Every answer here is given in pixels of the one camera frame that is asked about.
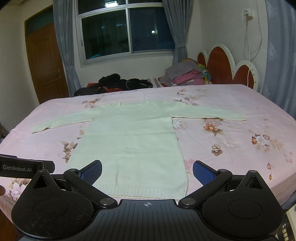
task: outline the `door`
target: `door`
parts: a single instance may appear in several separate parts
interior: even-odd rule
[[[39,103],[50,99],[69,97],[54,24],[48,24],[26,36],[26,47],[30,72]]]

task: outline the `metal screw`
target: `metal screw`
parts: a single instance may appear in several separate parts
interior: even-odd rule
[[[184,198],[181,200],[181,203],[190,206],[193,205],[195,203],[195,200],[193,198]]]
[[[109,197],[106,197],[106,198],[103,198],[101,201],[100,201],[101,204],[105,205],[105,206],[109,206],[111,204],[114,203],[114,199],[113,198],[109,198]]]

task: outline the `red and white headboard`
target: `red and white headboard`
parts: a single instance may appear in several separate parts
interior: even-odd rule
[[[209,54],[201,50],[197,61],[206,66],[213,84],[243,84],[257,91],[259,75],[254,64],[242,60],[236,65],[231,52],[224,44],[216,44]]]

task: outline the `door handle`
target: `door handle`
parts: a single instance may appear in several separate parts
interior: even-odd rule
[[[62,79],[62,72],[60,69],[57,70],[57,73],[54,76],[59,76],[59,79]]]

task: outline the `mattress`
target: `mattress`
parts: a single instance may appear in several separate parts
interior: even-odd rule
[[[50,100],[38,106],[10,132],[0,144],[0,153],[51,160],[55,162],[54,173],[63,173],[89,123],[65,125],[32,134],[35,125],[86,108],[147,100],[179,101],[232,110],[247,117],[247,121],[173,118],[188,177],[187,194],[202,186],[192,173],[195,160],[238,175],[257,170],[280,204],[296,190],[296,135],[293,134],[296,121],[244,85],[151,88]],[[28,179],[18,177],[0,177],[0,185],[6,189],[5,195],[0,197],[0,209],[8,218],[11,218],[11,209],[28,182]]]

